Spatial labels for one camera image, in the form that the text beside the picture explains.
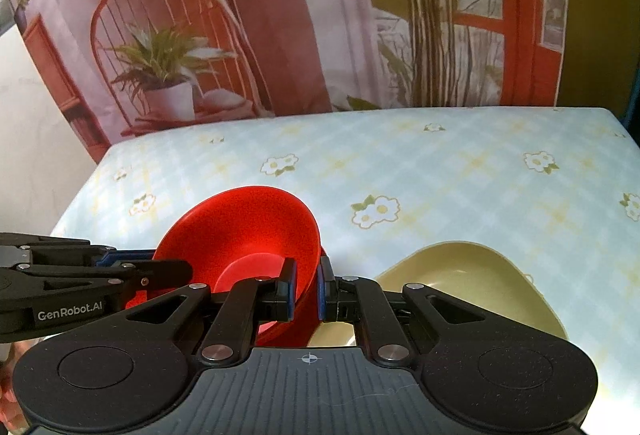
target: silver bolt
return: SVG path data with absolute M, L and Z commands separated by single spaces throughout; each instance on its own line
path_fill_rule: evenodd
M 401 361 L 409 355 L 409 350 L 402 345 L 383 345 L 378 355 L 385 361 Z
M 224 361 L 234 355 L 231 347 L 226 345 L 209 345 L 202 349 L 202 357 L 209 361 Z

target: plaid pattern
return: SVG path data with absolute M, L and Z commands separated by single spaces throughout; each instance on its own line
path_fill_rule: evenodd
M 525 163 L 539 152 L 558 168 Z M 261 171 L 290 154 L 293 169 Z M 637 435 L 640 221 L 620 201 L 640 195 L 640 152 L 608 111 L 412 108 L 179 128 L 114 146 L 52 234 L 148 249 L 197 203 L 254 184 L 306 203 L 337 274 L 375 277 L 445 240 L 502 253 L 598 367 L 585 430 L 612 433 L 609 409 L 618 435 Z M 397 200 L 396 218 L 358 225 L 375 217 L 356 220 L 351 205 L 370 195 Z

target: crosshair logo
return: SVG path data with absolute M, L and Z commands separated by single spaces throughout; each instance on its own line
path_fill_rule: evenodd
M 310 365 L 311 363 L 315 363 L 318 359 L 322 359 L 322 357 L 318 357 L 317 355 L 313 355 L 311 352 L 309 352 L 308 354 L 299 357 L 299 359 L 302 359 L 303 362 L 305 362 L 307 365 Z

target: gray ribbed surface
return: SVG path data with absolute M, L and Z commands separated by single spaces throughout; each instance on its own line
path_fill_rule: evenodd
M 305 363 L 313 354 L 318 359 Z M 37 429 L 33 435 L 47 435 Z M 439 413 L 411 374 L 359 348 L 254 349 L 207 370 L 185 401 L 135 435 L 472 435 Z

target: chair backrest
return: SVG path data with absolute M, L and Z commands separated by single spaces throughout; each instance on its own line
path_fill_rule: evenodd
M 226 0 L 101 0 L 91 22 L 92 51 L 104 81 L 129 125 L 129 114 L 137 112 L 142 116 L 149 111 L 143 91 L 135 91 L 132 83 L 113 83 L 127 67 L 113 48 L 133 42 L 127 28 L 131 25 L 155 30 L 174 27 L 192 36 L 205 36 L 210 47 L 235 53 L 235 57 L 209 61 L 214 73 L 198 74 L 201 91 L 233 91 L 253 102 L 258 116 L 271 110 L 268 89 L 254 51 Z M 126 94 L 124 105 L 121 94 Z

